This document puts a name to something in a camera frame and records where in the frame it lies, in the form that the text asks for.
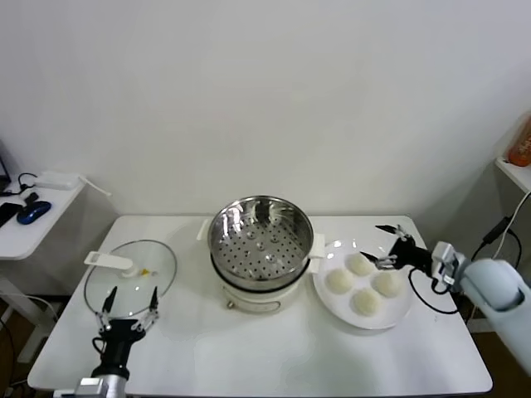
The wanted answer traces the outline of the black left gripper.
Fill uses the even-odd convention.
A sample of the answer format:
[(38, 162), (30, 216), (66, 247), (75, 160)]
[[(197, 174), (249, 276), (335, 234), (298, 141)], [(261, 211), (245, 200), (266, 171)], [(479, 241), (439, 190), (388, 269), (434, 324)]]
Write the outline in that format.
[(100, 350), (100, 364), (97, 375), (128, 376), (127, 363), (132, 346), (142, 340), (158, 320), (158, 288), (153, 288), (148, 312), (139, 320), (113, 319), (109, 315), (112, 309), (117, 287), (114, 286), (106, 297), (102, 309), (95, 314), (100, 331), (99, 339), (103, 342)]

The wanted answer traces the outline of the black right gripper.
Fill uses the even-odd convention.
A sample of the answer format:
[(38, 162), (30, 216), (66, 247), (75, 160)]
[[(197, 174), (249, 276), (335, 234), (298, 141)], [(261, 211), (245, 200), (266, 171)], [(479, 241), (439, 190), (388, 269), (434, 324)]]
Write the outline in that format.
[(360, 254), (379, 270), (402, 269), (405, 266), (412, 266), (421, 272), (431, 272), (432, 257), (431, 252), (416, 245), (412, 236), (400, 225), (376, 225), (376, 228), (395, 235), (397, 240), (391, 248), (389, 255), (378, 258), (367, 252)]

